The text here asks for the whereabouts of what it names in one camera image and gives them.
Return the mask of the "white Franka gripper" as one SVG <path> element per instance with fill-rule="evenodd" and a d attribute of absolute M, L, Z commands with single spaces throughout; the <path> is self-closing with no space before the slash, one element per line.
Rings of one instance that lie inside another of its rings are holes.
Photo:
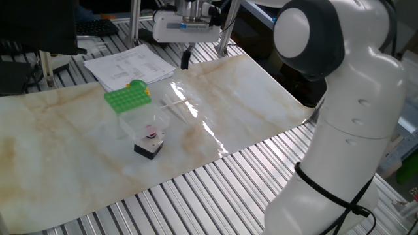
<path fill-rule="evenodd" d="M 221 34 L 220 26 L 210 25 L 211 17 L 187 20 L 173 11 L 160 10 L 154 14 L 153 38 L 157 42 L 190 43 L 182 52 L 181 69 L 189 68 L 189 60 L 195 47 L 195 42 L 215 42 Z"/>

